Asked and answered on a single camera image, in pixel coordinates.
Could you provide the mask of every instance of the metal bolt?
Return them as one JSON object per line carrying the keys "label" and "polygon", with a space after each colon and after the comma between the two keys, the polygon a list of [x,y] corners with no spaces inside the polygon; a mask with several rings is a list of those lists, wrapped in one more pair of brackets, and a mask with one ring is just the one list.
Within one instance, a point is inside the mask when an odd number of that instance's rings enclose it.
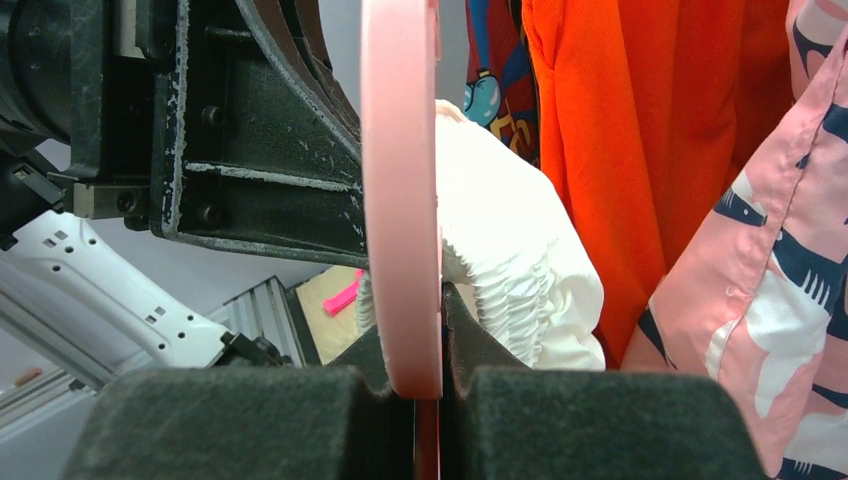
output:
{"label": "metal bolt", "polygon": [[271,343],[271,341],[267,338],[257,337],[253,340],[253,342],[256,344],[257,347],[259,347],[260,350],[267,353],[268,355],[274,358],[280,358],[280,351],[277,350],[276,345]]}
{"label": "metal bolt", "polygon": [[200,220],[200,224],[206,228],[217,227],[218,224],[221,223],[222,216],[223,214],[221,209],[211,203],[200,207],[198,212],[198,220]]}
{"label": "metal bolt", "polygon": [[214,105],[207,105],[201,113],[203,124],[209,128],[219,128],[224,124],[224,110]]}
{"label": "metal bolt", "polygon": [[147,215],[132,215],[124,217],[124,226],[133,232],[150,230],[150,217]]}
{"label": "metal bolt", "polygon": [[129,213],[135,208],[135,195],[132,192],[121,192],[115,203],[119,212]]}

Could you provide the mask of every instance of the black metal bracket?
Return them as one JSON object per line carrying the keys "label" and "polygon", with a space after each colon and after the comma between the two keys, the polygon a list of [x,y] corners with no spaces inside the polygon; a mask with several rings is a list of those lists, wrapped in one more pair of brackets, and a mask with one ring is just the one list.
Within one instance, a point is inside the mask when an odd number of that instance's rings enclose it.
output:
{"label": "black metal bracket", "polygon": [[157,65],[114,51],[116,33],[128,28],[115,23],[120,1],[66,0],[64,6],[70,42],[57,56],[68,59],[68,71],[55,88],[70,93],[71,165],[51,179],[65,190],[67,210],[84,218],[141,217],[149,202]]}
{"label": "black metal bracket", "polygon": [[216,367],[282,367],[294,365],[291,357],[280,355],[277,347],[262,337],[251,341],[241,333],[225,333],[221,337],[221,342],[225,345],[224,353],[215,362]]}
{"label": "black metal bracket", "polygon": [[62,211],[62,191],[47,180],[55,168],[37,150],[16,157],[0,150],[0,250],[15,232],[48,210]]}
{"label": "black metal bracket", "polygon": [[358,127],[300,55],[279,2],[178,2],[177,68],[154,102],[155,234],[365,265]]}

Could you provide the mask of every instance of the cartoon print shirt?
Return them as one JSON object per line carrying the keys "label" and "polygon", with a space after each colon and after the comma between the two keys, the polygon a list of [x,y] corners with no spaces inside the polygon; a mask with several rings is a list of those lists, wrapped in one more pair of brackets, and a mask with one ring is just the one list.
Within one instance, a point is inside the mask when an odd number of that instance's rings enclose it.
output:
{"label": "cartoon print shirt", "polygon": [[521,0],[466,0],[470,55],[466,117],[539,165],[536,80],[521,25]]}

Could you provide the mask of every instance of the pink printed fabric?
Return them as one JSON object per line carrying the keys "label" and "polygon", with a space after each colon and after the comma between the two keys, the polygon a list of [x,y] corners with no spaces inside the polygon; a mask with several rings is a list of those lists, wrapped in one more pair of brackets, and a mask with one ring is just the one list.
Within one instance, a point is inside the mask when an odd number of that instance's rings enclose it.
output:
{"label": "pink printed fabric", "polygon": [[792,2],[797,103],[660,283],[622,366],[716,379],[782,480],[848,478],[842,4]]}

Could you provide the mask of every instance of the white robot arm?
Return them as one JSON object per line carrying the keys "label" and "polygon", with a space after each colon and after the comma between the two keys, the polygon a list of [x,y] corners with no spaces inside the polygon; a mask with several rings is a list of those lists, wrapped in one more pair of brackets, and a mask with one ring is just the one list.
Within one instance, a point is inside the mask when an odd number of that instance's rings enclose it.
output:
{"label": "white robot arm", "polygon": [[[205,368],[220,362],[231,346],[253,345],[178,302],[112,250],[84,219],[48,210],[14,237],[17,242],[0,251],[0,259],[77,298],[162,365]],[[268,353],[267,347],[250,352],[250,363],[268,363],[273,352],[265,362],[257,358]]]}

